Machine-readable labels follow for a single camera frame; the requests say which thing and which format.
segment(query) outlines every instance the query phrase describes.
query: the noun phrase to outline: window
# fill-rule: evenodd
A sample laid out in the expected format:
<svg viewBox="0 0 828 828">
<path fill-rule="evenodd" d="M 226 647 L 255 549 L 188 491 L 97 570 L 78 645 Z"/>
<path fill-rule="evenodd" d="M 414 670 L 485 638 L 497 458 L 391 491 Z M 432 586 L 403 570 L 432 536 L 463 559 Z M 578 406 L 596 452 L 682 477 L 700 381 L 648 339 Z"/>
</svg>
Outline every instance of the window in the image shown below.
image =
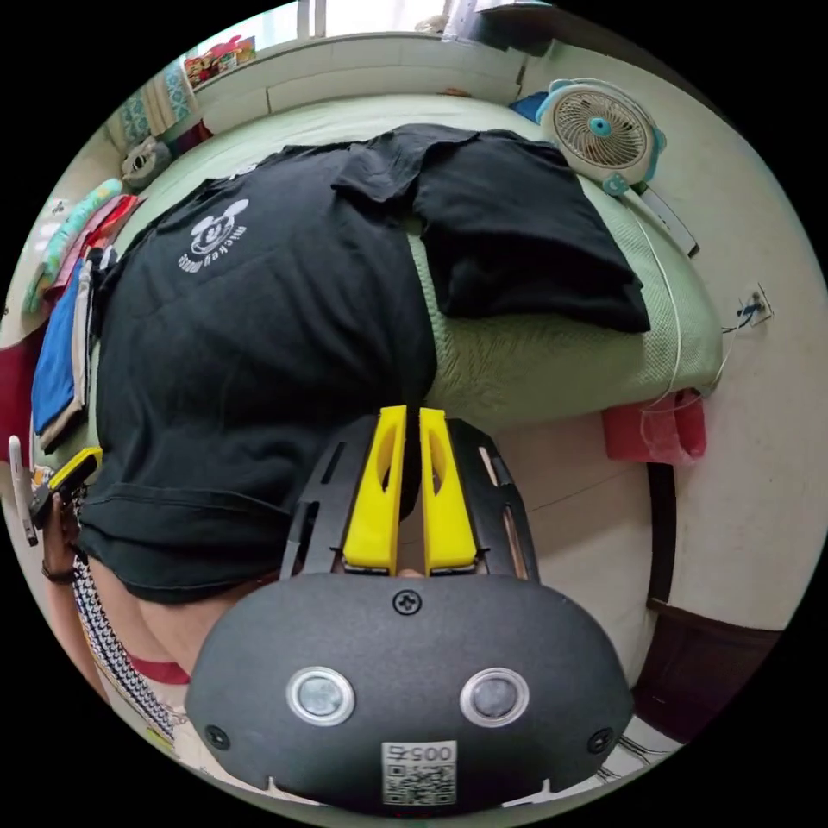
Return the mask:
<svg viewBox="0 0 828 828">
<path fill-rule="evenodd" d="M 298 2 L 294 2 L 262 12 L 255 17 L 249 17 L 235 26 L 224 29 L 223 32 L 214 34 L 208 40 L 202 41 L 188 54 L 204 54 L 208 49 L 219 43 L 226 43 L 236 35 L 241 35 L 242 38 L 255 37 L 257 52 L 271 46 L 278 46 L 280 43 L 295 41 L 298 36 L 297 12 Z"/>
<path fill-rule="evenodd" d="M 236 35 L 254 37 L 256 52 L 261 54 L 305 37 L 413 32 L 420 21 L 444 14 L 449 6 L 449 0 L 295 0 L 214 34 L 192 48 L 186 57 L 204 54 Z M 322 26 L 324 35 L 317 31 Z"/>
<path fill-rule="evenodd" d="M 413 32 L 427 17 L 441 15 L 445 0 L 316 0 L 325 2 L 328 37 L 363 32 Z"/>
</svg>

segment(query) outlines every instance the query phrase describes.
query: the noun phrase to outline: sticker label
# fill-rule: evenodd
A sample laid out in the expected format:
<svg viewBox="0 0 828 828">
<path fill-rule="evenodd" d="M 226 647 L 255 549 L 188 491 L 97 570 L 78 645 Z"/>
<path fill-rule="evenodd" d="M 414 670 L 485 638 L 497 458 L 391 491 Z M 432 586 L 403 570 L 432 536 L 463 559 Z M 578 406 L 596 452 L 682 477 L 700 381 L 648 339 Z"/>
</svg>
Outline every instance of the sticker label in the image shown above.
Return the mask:
<svg viewBox="0 0 828 828">
<path fill-rule="evenodd" d="M 383 742 L 383 804 L 453 805 L 456 771 L 457 742 Z"/>
</svg>

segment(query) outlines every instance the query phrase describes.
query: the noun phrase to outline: electric fan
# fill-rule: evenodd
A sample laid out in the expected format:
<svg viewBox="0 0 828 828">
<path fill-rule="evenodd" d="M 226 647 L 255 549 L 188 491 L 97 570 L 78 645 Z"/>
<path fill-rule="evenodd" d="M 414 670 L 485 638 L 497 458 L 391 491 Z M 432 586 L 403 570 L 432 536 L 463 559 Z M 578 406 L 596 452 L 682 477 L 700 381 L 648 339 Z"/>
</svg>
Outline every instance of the electric fan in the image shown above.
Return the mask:
<svg viewBox="0 0 828 828">
<path fill-rule="evenodd" d="M 554 81 L 536 120 L 572 169 L 611 196 L 652 179 L 667 146 L 641 104 L 594 78 Z"/>
</svg>

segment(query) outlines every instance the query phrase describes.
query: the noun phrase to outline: blue cloth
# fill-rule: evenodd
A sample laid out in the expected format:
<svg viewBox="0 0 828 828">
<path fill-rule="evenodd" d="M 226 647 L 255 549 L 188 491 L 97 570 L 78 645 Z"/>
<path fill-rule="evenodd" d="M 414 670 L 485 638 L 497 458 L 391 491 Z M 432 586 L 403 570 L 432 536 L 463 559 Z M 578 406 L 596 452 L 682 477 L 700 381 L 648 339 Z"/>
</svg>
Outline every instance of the blue cloth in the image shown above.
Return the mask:
<svg viewBox="0 0 828 828">
<path fill-rule="evenodd" d="M 522 97 L 519 101 L 510 103 L 509 109 L 515 110 L 519 115 L 534 122 L 537 111 L 548 95 L 548 92 L 536 92 L 534 95 Z"/>
<path fill-rule="evenodd" d="M 75 321 L 80 271 L 83 266 L 83 259 L 79 259 L 72 271 L 69 285 L 54 306 L 46 335 L 43 337 L 43 348 L 32 383 L 32 421 L 34 432 L 38 436 L 75 396 L 72 327 Z"/>
</svg>

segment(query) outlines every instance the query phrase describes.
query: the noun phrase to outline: screw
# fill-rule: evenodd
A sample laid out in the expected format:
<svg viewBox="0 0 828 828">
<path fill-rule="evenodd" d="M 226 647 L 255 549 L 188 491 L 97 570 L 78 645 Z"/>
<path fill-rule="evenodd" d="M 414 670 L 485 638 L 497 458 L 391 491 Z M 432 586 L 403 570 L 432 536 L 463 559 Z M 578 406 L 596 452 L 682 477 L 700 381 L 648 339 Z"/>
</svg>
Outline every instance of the screw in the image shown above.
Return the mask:
<svg viewBox="0 0 828 828">
<path fill-rule="evenodd" d="M 214 724 L 208 724 L 204 728 L 204 735 L 207 737 L 210 747 L 216 750 L 229 750 L 230 740 L 228 735 L 220 727 L 216 727 Z"/>
<path fill-rule="evenodd" d="M 394 609 L 400 615 L 414 615 L 420 612 L 423 599 L 413 589 L 404 589 L 394 596 Z"/>
<path fill-rule="evenodd" d="M 586 749 L 590 753 L 603 753 L 606 750 L 606 746 L 612 741 L 614 735 L 611 727 L 604 727 L 589 737 L 589 741 L 586 743 Z"/>
</svg>

